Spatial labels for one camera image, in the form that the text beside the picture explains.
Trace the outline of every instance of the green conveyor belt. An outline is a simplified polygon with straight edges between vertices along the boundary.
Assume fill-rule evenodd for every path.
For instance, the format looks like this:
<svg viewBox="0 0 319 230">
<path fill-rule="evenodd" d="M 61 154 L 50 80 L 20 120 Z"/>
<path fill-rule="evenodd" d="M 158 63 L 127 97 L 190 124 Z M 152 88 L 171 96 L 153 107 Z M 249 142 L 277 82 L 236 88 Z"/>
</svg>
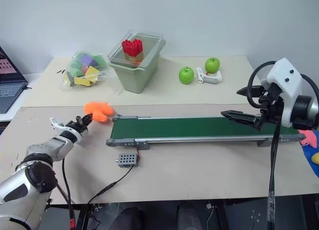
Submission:
<svg viewBox="0 0 319 230">
<path fill-rule="evenodd" d="M 111 139 L 273 135 L 274 131 L 274 124 L 265 124 L 263 130 L 259 132 L 225 117 L 117 119 L 114 122 Z M 298 131 L 281 127 L 281 134 L 298 134 Z"/>
</svg>

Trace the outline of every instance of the conveyor belt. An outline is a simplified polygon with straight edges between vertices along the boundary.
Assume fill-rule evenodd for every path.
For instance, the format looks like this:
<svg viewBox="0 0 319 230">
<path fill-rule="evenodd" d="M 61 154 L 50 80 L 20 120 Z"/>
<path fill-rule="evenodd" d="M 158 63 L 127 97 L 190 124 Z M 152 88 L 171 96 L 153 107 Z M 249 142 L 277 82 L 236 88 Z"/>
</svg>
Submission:
<svg viewBox="0 0 319 230">
<path fill-rule="evenodd" d="M 107 145 L 136 146 L 148 149 L 148 143 L 197 141 L 260 141 L 269 145 L 275 125 L 265 124 L 262 131 L 240 125 L 225 117 L 143 118 L 116 116 Z M 299 141 L 304 136 L 292 128 L 281 128 L 282 141 Z"/>
</svg>

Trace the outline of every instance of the laptop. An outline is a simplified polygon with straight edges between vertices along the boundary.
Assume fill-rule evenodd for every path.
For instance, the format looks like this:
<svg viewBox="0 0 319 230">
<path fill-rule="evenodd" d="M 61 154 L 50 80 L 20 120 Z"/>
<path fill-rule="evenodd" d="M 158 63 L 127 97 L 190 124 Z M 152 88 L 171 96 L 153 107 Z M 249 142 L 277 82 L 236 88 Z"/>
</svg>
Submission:
<svg viewBox="0 0 319 230">
<path fill-rule="evenodd" d="M 27 80 L 0 47 L 0 114 L 8 111 L 27 84 Z"/>
</svg>

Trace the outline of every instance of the white wall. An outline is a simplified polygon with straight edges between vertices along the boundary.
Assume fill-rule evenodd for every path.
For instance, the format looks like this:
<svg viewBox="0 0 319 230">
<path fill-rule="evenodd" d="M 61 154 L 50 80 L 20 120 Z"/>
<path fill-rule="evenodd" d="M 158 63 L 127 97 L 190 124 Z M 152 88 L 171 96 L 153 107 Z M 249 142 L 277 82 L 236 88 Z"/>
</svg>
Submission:
<svg viewBox="0 0 319 230">
<path fill-rule="evenodd" d="M 319 83 L 318 2 L 0 0 L 0 44 L 32 73 L 52 56 L 108 53 L 129 29 L 140 29 L 164 34 L 163 55 L 247 55 L 253 67 L 285 56 Z"/>
</svg>

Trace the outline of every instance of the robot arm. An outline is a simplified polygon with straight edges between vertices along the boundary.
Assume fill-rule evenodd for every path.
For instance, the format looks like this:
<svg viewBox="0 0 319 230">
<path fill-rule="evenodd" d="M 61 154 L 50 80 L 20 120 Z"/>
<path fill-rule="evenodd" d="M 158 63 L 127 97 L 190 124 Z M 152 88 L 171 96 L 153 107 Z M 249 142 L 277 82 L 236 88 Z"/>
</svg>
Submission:
<svg viewBox="0 0 319 230">
<path fill-rule="evenodd" d="M 261 80 L 262 86 L 252 86 L 257 72 L 273 64 L 266 79 Z M 241 124 L 246 124 L 261 130 L 265 123 L 281 121 L 285 127 L 300 130 L 311 130 L 318 127 L 318 105 L 311 96 L 302 95 L 302 79 L 313 88 L 317 99 L 319 90 L 316 84 L 307 76 L 299 74 L 296 68 L 283 58 L 277 62 L 270 61 L 260 65 L 249 79 L 248 86 L 237 91 L 237 94 L 247 96 L 248 102 L 260 109 L 261 115 L 249 115 L 235 110 L 221 112 L 226 118 Z M 258 97 L 259 104 L 252 97 Z"/>
<path fill-rule="evenodd" d="M 27 148 L 25 159 L 15 173 L 0 184 L 0 229 L 38 229 L 42 214 L 57 179 L 53 162 L 62 160 L 87 134 L 92 115 L 76 117 L 66 126 L 51 118 L 52 126 L 61 133 L 41 144 Z"/>
</svg>

